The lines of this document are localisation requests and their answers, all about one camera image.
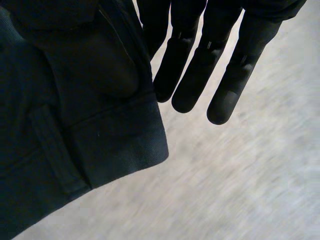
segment gloved hand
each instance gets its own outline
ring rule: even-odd
[[[203,92],[242,9],[239,39],[224,76],[207,109],[213,124],[230,118],[265,46],[277,34],[282,21],[296,16],[306,0],[137,0],[150,58],[166,38],[171,5],[171,38],[154,79],[157,100],[170,99],[194,44],[204,12],[199,46],[173,97],[172,106],[187,113]]]

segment gray floor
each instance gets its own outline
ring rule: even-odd
[[[216,126],[206,110],[238,21],[193,111],[160,104],[165,163],[86,194],[15,240],[320,239],[319,13],[320,1],[308,0],[283,23],[230,121]],[[154,73],[165,48],[152,61]]]

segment dark jacket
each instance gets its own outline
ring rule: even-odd
[[[51,52],[23,39],[0,8],[2,240],[88,191],[168,157],[133,4],[103,2],[138,75],[130,97],[77,82]]]

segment black fabric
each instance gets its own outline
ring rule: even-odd
[[[160,103],[168,101],[175,91],[195,43],[199,18],[205,6],[206,0],[171,1],[172,36],[153,81]]]
[[[137,72],[138,89],[130,97],[113,97],[77,82],[54,52],[22,38],[0,8],[1,239],[13,238],[91,189],[168,157],[133,4],[100,4]]]
[[[163,28],[168,24],[168,19],[165,18],[168,15],[167,9],[154,7],[163,2],[148,0],[148,4],[145,4],[145,1],[138,1],[143,29],[146,33],[155,32],[156,29],[166,33]],[[239,40],[207,110],[207,117],[213,124],[226,123],[265,46],[277,34],[282,21],[295,17],[305,2],[306,0],[173,0],[173,34],[168,40],[153,83],[158,102],[168,101],[175,91],[196,36],[195,20],[201,15],[203,8],[205,7],[205,12],[200,44],[172,97],[172,106],[180,113],[187,113],[195,106],[224,51],[234,23],[244,9]],[[151,57],[163,39],[163,35],[158,37],[156,34],[146,38],[147,45],[153,46],[149,50]]]

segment jacket sleeve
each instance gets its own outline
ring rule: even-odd
[[[243,7],[251,15],[282,22],[294,18],[307,0],[245,0]]]

